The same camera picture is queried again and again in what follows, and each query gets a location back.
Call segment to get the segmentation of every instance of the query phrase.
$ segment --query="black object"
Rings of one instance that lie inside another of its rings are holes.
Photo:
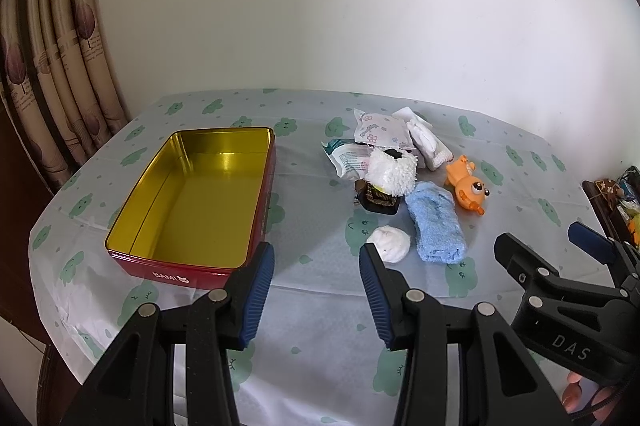
[[[360,205],[369,212],[381,215],[395,215],[400,207],[402,197],[395,197],[383,193],[367,181],[356,181],[356,198]]]
[[[633,242],[633,237],[626,227],[626,222],[617,209],[611,211],[600,195],[600,190],[593,182],[583,181],[582,189],[589,197],[589,202],[606,236],[619,242]]]
[[[618,179],[618,184],[626,183],[632,192],[631,197],[625,197],[625,200],[633,199],[638,203],[640,200],[640,171],[636,166],[630,166],[625,170],[622,176]]]
[[[569,240],[607,265],[615,287],[565,280],[509,233],[495,241],[496,260],[525,290],[511,324],[542,356],[603,386],[627,380],[640,351],[638,252],[604,238],[580,222]]]
[[[0,379],[0,417],[3,426],[31,426]]]
[[[385,268],[373,244],[360,273],[376,329],[391,350],[407,349],[394,426],[444,426],[447,343],[460,346],[460,426],[567,426],[558,397],[530,353],[489,303],[441,305]]]
[[[224,289],[164,311],[153,303],[141,305],[60,425],[173,426],[174,345],[184,343],[189,424],[238,426],[226,350],[244,350],[255,335],[273,266],[273,247],[263,242]]]

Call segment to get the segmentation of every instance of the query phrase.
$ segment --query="table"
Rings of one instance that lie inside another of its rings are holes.
[[[309,90],[224,90],[167,96],[114,136],[56,194],[31,232],[31,278],[40,317],[69,369],[84,380],[130,314],[145,301],[186,305],[202,291],[127,275],[107,254],[108,229],[167,137],[189,128],[271,126],[277,164],[267,240],[276,267],[256,338],[230,355],[240,419],[248,426],[388,426],[404,352],[377,336],[351,233],[389,224],[415,238],[404,204],[397,215],[353,203],[353,183],[338,179],[321,147],[352,137],[354,109],[391,114],[409,106],[434,126],[455,156],[466,154],[491,196],[486,214],[458,210],[468,257],[463,265],[420,260],[415,244],[397,264],[412,287],[471,308],[485,300],[508,321],[522,290],[494,260],[495,237],[509,231],[566,278],[611,285],[606,268],[570,244],[574,220],[600,230],[562,155],[542,138],[477,112],[410,99]],[[442,185],[444,171],[420,171]],[[536,358],[556,390],[566,371]],[[457,386],[456,359],[449,379]],[[184,349],[176,352],[175,412],[186,414]],[[449,422],[457,390],[450,391]]]

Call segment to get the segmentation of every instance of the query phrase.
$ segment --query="orange toy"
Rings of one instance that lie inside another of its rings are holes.
[[[640,215],[634,216],[626,225],[626,228],[631,233],[634,246],[640,246]]]
[[[447,165],[447,179],[444,185],[454,187],[460,206],[482,216],[484,209],[481,204],[484,198],[489,196],[489,190],[478,177],[473,176],[475,169],[476,165],[469,162],[466,155],[461,155],[457,161]]]

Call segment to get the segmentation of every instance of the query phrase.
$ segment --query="folded blue cloth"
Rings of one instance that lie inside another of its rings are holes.
[[[420,258],[425,262],[460,262],[465,257],[466,242],[453,195],[433,182],[418,182],[404,201],[414,220]]]

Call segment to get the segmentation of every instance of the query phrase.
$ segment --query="finger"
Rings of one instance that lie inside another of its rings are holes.
[[[569,384],[564,389],[564,392],[562,392],[562,406],[564,406],[567,413],[571,413],[578,408],[581,397],[582,389],[576,382]]]
[[[569,383],[579,382],[581,379],[582,376],[580,374],[576,374],[575,372],[569,372],[569,374],[566,376],[566,382]]]

